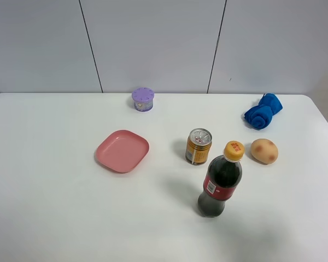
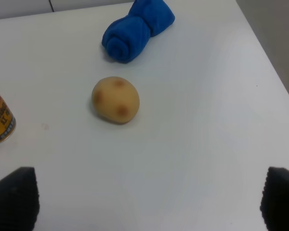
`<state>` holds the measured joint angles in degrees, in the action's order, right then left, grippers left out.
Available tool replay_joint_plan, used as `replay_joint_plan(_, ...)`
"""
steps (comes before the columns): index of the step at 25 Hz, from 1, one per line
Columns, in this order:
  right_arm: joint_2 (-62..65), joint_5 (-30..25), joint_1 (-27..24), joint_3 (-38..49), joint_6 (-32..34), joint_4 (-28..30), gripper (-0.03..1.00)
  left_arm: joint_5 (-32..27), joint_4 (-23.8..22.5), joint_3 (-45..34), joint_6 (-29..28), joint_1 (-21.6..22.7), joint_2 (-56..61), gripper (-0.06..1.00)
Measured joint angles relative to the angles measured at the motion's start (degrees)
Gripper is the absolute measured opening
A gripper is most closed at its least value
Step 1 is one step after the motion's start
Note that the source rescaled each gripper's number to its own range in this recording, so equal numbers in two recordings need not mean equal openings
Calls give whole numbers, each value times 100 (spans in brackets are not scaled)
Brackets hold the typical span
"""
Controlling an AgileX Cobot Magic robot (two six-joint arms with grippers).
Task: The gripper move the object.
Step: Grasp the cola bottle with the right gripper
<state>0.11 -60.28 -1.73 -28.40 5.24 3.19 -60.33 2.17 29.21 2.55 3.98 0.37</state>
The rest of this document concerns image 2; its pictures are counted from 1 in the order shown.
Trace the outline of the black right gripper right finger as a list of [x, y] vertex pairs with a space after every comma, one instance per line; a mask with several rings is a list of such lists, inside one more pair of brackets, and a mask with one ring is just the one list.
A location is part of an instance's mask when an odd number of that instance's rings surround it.
[[289, 231], [289, 170], [268, 168], [260, 211], [269, 231]]

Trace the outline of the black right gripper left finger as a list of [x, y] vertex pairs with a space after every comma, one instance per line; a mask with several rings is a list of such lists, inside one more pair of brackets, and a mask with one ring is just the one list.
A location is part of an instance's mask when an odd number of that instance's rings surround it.
[[34, 167], [20, 167], [0, 180], [0, 231], [32, 231], [40, 210]]

